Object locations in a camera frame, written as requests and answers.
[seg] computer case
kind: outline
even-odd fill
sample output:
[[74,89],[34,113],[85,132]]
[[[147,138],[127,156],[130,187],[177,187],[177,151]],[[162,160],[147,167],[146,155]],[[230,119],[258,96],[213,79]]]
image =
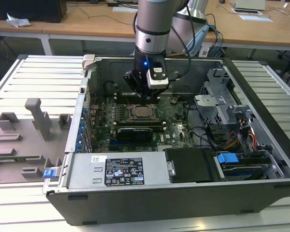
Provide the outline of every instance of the computer case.
[[0,20],[6,19],[8,13],[31,21],[60,23],[66,12],[66,0],[0,0]]

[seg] floor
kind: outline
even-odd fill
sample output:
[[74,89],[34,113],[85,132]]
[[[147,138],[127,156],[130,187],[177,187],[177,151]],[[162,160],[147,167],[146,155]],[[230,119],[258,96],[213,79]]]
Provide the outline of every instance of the floor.
[[[42,44],[39,39],[33,38],[4,38],[8,45],[19,54],[44,55]],[[51,40],[55,55],[65,56],[82,56],[85,53],[99,55],[129,55],[133,52],[134,44],[125,42],[102,42],[86,41],[87,52],[82,51],[81,42],[74,40]],[[228,48],[226,57],[233,60],[248,60],[249,49]],[[264,60],[274,70],[284,70],[290,58],[284,56],[282,59],[277,58],[278,53],[270,50],[257,50],[252,60]],[[7,48],[6,44],[0,39],[0,80],[8,71],[15,56]]]

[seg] white sticker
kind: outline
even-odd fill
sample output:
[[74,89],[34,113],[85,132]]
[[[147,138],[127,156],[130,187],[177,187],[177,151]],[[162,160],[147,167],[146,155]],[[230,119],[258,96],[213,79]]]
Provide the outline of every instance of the white sticker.
[[91,162],[92,163],[99,163],[99,162],[105,162],[107,156],[92,156]]
[[0,159],[0,163],[6,163],[6,162],[16,162],[14,159]]

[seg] paper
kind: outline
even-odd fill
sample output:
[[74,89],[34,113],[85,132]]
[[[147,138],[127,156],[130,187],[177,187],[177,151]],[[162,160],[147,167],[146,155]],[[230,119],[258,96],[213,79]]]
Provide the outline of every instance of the paper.
[[22,26],[30,26],[31,25],[31,23],[29,22],[28,19],[25,19],[25,18],[18,19],[18,18],[14,18],[12,16],[9,16],[9,14],[7,14],[7,15],[8,15],[8,19],[6,21],[8,22],[8,24],[12,25],[13,27],[18,28],[18,27],[22,27]]
[[251,15],[239,15],[242,20],[248,20],[248,21],[261,21],[261,22],[272,22],[269,18],[262,18],[258,16],[251,16]]
[[137,12],[137,9],[124,7],[124,6],[114,6],[113,11],[114,12],[132,12],[132,13],[135,13],[135,12]]

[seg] motherboard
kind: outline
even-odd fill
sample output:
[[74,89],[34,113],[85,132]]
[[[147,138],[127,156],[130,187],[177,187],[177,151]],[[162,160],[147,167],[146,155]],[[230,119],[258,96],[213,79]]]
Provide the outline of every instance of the motherboard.
[[187,101],[172,95],[145,105],[97,97],[90,106],[93,152],[163,151],[194,147],[186,126]]

